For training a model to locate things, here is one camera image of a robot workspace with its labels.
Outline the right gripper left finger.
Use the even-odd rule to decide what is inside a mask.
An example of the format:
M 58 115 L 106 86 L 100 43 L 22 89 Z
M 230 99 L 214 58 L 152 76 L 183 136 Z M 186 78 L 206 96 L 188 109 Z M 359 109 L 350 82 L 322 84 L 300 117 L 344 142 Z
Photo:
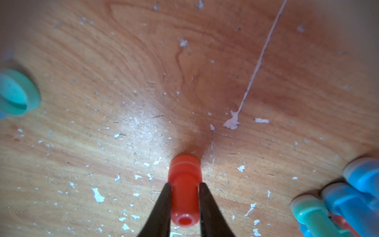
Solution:
M 172 188 L 166 183 L 138 237 L 169 237 L 171 223 Z

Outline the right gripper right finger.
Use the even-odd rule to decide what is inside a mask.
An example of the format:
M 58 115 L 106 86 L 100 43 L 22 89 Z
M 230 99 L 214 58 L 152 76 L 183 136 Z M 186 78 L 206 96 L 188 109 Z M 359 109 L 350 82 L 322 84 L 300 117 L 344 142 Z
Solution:
M 200 232 L 202 237 L 235 237 L 205 183 L 199 184 Z

